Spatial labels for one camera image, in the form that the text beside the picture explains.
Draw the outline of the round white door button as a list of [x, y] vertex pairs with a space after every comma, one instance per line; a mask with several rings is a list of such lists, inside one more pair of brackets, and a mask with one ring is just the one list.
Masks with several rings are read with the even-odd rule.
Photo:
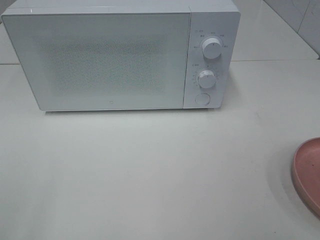
[[210, 95], [207, 93], [200, 93], [195, 97], [195, 102], [198, 105], [206, 106], [210, 103], [211, 98]]

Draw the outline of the pink round plate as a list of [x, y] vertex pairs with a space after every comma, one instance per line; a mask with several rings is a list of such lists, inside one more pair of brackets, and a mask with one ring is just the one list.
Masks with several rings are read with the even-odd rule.
[[291, 166], [294, 188], [303, 203], [320, 216], [320, 139], [303, 142], [295, 151]]

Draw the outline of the white microwave door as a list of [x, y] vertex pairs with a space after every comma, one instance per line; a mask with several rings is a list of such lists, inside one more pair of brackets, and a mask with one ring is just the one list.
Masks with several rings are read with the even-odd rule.
[[190, 15], [5, 15], [43, 111], [183, 106]]

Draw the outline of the lower white timer knob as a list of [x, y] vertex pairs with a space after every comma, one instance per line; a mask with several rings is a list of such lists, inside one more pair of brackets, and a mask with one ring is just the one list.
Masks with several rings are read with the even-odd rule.
[[215, 85], [217, 78], [216, 78], [215, 73], [213, 71], [203, 70], [198, 74], [197, 80], [198, 80], [198, 84], [201, 88], [209, 89]]

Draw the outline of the upper white power knob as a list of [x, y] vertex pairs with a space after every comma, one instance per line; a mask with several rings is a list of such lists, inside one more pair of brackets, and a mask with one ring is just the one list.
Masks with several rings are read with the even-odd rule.
[[201, 47], [203, 56], [209, 60], [218, 58], [222, 53], [222, 43], [216, 37], [210, 37], [206, 39], [202, 43]]

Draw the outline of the white microwave oven body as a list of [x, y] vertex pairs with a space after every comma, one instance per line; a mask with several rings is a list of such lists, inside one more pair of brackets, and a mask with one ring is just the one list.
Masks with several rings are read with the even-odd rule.
[[[215, 109], [222, 105], [241, 18], [240, 11], [231, 0], [18, 0], [3, 12], [1, 20], [4, 24], [4, 16], [16, 15], [112, 14], [190, 15], [182, 107], [136, 110]], [[222, 43], [221, 55], [216, 59], [205, 58], [202, 51], [202, 43], [211, 37], [218, 38]], [[211, 88], [199, 86], [198, 75], [204, 70], [213, 71], [216, 76], [216, 83]], [[210, 103], [197, 104], [195, 98], [199, 94], [210, 95]]]

